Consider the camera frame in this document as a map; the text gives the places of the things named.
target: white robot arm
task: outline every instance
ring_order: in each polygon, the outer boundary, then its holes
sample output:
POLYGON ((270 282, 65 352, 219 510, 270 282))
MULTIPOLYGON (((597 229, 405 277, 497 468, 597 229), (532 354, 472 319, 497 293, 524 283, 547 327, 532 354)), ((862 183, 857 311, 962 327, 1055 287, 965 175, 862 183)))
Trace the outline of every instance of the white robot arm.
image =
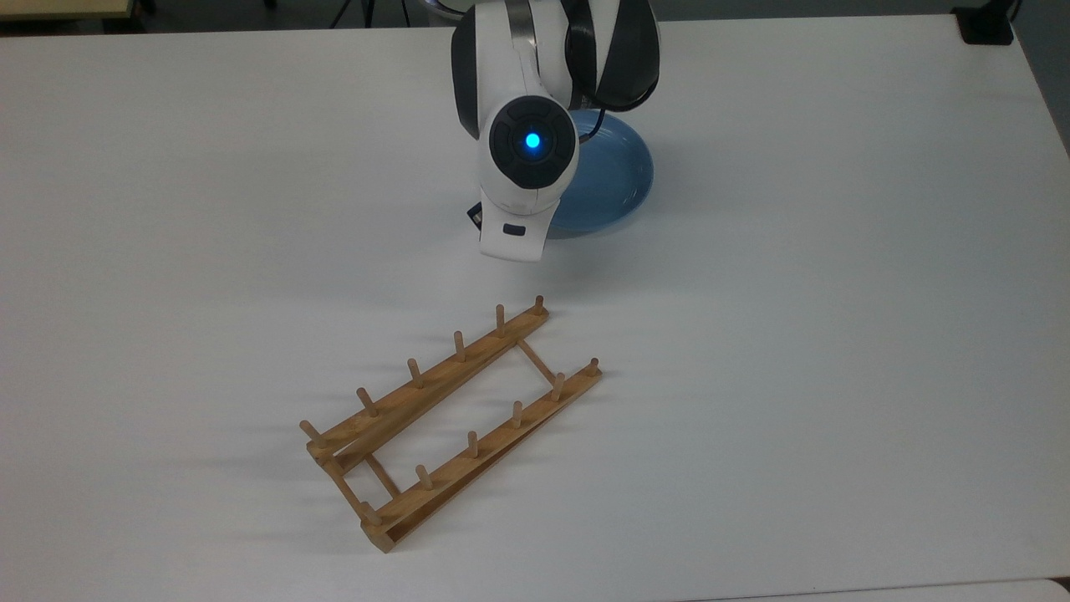
POLYGON ((452 59, 458 117, 478 141, 479 249, 537 261, 579 159, 567 109, 621 111, 649 97, 657 21, 647 0, 477 3, 452 59))

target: white table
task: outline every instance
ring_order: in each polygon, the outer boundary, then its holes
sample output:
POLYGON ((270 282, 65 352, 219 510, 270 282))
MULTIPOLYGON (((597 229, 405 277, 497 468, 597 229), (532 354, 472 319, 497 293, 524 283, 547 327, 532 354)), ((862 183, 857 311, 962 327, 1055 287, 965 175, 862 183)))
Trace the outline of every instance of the white table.
MULTIPOLYGON (((4 599, 1070 573, 1070 161, 1017 44, 950 16, 667 24, 624 115, 649 199, 514 264, 464 215, 448 35, 0 40, 4 599), (606 379, 381 554, 297 422, 536 293, 535 350, 606 379)), ((541 395, 502 362, 384 448, 403 487, 541 395)))

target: blue plate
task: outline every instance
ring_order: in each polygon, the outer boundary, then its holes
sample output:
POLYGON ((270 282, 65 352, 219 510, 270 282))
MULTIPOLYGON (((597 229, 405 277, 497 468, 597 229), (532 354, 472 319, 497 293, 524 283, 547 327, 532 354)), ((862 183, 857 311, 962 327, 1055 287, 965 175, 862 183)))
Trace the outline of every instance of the blue plate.
MULTIPOLYGON (((571 112, 582 136, 598 120, 596 110, 571 112)), ((646 200, 654 184, 654 159, 627 123, 606 113, 601 128, 580 145, 576 177, 561 196, 551 226, 593 232, 624 218, 646 200)))

